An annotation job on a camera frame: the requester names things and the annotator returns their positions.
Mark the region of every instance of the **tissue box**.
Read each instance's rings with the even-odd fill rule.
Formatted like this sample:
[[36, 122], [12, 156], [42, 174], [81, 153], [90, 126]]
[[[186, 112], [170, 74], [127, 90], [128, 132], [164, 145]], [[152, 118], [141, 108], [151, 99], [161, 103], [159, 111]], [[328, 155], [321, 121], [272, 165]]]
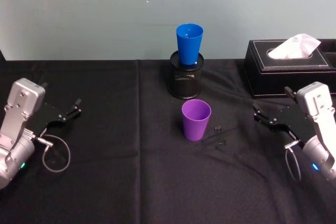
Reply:
[[336, 95], [336, 40], [318, 39], [320, 46], [309, 56], [299, 59], [272, 59], [268, 53], [285, 39], [250, 40], [244, 70], [253, 98], [286, 97], [284, 88], [297, 91], [315, 81], [329, 86]]

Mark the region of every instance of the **purple cup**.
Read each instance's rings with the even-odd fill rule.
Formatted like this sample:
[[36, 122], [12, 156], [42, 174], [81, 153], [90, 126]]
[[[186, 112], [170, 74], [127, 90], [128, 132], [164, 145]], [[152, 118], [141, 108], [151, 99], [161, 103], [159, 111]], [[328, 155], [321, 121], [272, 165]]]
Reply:
[[190, 141], [198, 141], [204, 135], [211, 115], [211, 108], [205, 101], [193, 99], [182, 105], [184, 136]]

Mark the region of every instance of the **gray cable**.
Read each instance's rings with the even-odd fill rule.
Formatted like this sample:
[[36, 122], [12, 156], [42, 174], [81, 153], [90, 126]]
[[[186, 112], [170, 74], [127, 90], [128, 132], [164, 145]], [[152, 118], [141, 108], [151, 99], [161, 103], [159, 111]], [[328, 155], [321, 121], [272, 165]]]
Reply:
[[53, 169], [49, 168], [49, 167], [46, 165], [46, 162], [45, 162], [45, 156], [46, 156], [47, 151], [49, 150], [49, 148], [48, 148], [48, 146], [47, 146], [46, 150], [43, 152], [43, 155], [42, 155], [42, 163], [43, 163], [44, 167], [47, 168], [49, 171], [51, 171], [51, 172], [53, 172], [53, 173], [61, 173], [61, 172], [65, 171], [65, 169], [67, 169], [67, 168], [69, 167], [69, 165], [70, 165], [71, 153], [70, 153], [70, 148], [69, 148], [69, 146], [68, 146], [67, 143], [66, 143], [63, 139], [61, 139], [60, 137], [57, 137], [57, 136], [54, 136], [54, 135], [44, 135], [44, 136], [53, 137], [53, 138], [56, 138], [56, 139], [60, 140], [61, 142], [63, 142], [63, 143], [65, 144], [67, 150], [68, 150], [68, 153], [69, 153], [69, 159], [68, 159], [68, 163], [67, 163], [67, 165], [66, 165], [63, 169], [61, 169], [61, 170], [53, 170]]
[[[293, 158], [294, 158], [294, 160], [295, 160], [296, 167], [297, 167], [297, 170], [298, 170], [299, 179], [296, 179], [296, 178], [294, 177], [294, 174], [293, 174], [293, 172], [292, 172], [292, 170], [291, 170], [291, 168], [290, 168], [290, 166], [289, 166], [289, 163], [288, 163], [288, 150], [291, 152], [291, 154], [293, 155]], [[296, 159], [296, 155], [295, 155], [294, 151], [292, 150], [292, 148], [288, 148], [288, 149], [286, 149], [285, 159], [286, 159], [287, 168], [288, 168], [289, 173], [290, 173], [290, 175], [292, 176], [292, 178], [293, 178], [294, 180], [296, 180], [296, 181], [301, 181], [301, 171], [300, 171], [300, 166], [299, 166], [298, 160]]]

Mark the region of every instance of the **tissue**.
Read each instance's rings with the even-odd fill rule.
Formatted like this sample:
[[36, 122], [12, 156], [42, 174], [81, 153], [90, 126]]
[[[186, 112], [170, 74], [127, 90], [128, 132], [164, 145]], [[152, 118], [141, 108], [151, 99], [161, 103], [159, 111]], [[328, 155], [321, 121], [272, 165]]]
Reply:
[[298, 34], [289, 38], [268, 53], [273, 59], [308, 58], [321, 42], [307, 34]]

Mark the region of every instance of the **black tablecloth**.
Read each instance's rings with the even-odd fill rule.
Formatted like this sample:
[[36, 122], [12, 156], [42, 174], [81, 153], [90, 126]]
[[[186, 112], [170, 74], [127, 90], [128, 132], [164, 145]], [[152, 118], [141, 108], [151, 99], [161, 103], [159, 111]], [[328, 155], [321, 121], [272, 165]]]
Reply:
[[[71, 148], [68, 170], [46, 171], [37, 147], [0, 191], [0, 223], [336, 223], [336, 190], [299, 149], [302, 181], [293, 181], [288, 136], [254, 121], [242, 67], [206, 60], [198, 98], [212, 115], [192, 143], [182, 131], [184, 101], [165, 85], [168, 61], [2, 62], [3, 105], [26, 77], [48, 82], [45, 100], [59, 108], [82, 98], [83, 113], [59, 133]], [[275, 112], [291, 101], [258, 103]]]

